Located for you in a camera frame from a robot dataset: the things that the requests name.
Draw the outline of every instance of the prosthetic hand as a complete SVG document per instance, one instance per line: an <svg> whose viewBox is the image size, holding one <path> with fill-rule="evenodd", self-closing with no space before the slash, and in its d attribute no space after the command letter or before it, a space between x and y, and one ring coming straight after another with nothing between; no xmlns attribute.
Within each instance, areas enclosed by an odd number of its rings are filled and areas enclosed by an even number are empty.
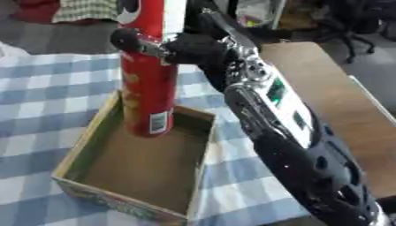
<svg viewBox="0 0 396 226"><path fill-rule="evenodd" d="M255 151L279 182L327 225L391 225L363 173L330 126L306 106L259 48L216 6L195 7L201 34L158 42L119 29L111 42L169 64L197 64L239 118Z"/></svg>

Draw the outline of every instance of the wooden table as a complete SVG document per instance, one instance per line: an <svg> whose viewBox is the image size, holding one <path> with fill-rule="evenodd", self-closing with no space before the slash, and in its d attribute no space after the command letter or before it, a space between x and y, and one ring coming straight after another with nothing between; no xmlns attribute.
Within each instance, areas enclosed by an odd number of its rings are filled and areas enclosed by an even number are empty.
<svg viewBox="0 0 396 226"><path fill-rule="evenodd" d="M263 58L347 143L374 196L396 195L396 127L364 91L312 42L264 45Z"/></svg>

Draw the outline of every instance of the box bottom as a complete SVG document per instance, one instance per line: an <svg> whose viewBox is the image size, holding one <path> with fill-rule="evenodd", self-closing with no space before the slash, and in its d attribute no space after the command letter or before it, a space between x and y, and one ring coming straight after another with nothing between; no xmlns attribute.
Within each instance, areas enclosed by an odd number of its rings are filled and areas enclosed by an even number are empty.
<svg viewBox="0 0 396 226"><path fill-rule="evenodd" d="M130 134L119 120L80 182L185 215L207 143L204 133L185 123L145 139Z"/></svg>

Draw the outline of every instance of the red cushion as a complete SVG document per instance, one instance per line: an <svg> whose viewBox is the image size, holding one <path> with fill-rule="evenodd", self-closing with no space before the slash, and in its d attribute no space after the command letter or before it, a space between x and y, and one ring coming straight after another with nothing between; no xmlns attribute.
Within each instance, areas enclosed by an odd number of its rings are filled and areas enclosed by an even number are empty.
<svg viewBox="0 0 396 226"><path fill-rule="evenodd" d="M33 4L51 4L58 3L59 0L17 0L16 3L19 6L33 5Z"/></svg>
<svg viewBox="0 0 396 226"><path fill-rule="evenodd" d="M21 5L12 16L26 22L49 24L59 8L59 2L36 4L31 6Z"/></svg>

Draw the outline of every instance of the black chair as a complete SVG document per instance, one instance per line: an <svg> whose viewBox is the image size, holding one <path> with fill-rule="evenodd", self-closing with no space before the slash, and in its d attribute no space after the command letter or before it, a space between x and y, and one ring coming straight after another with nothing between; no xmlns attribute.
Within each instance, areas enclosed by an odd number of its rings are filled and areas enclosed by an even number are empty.
<svg viewBox="0 0 396 226"><path fill-rule="evenodd" d="M331 39L342 40L346 44L349 51L349 56L346 59L346 62L349 64L351 64L356 57L354 41L367 44L369 47L366 52L368 54L374 53L376 45L372 41L358 35L358 33L369 33L367 31L362 31L362 25L369 26L368 23L372 23L371 27L378 26L371 28L371 30L376 30L379 28L379 20L368 20L368 18L374 18L372 15L368 15L368 1L328 0L326 3L329 6L331 18L319 21L318 25L319 29L327 30L328 33L316 38L315 41L324 42Z"/></svg>
<svg viewBox="0 0 396 226"><path fill-rule="evenodd" d="M396 41L394 32L396 28L396 0L382 0L378 3L376 10L380 19L385 23L381 35L387 40Z"/></svg>

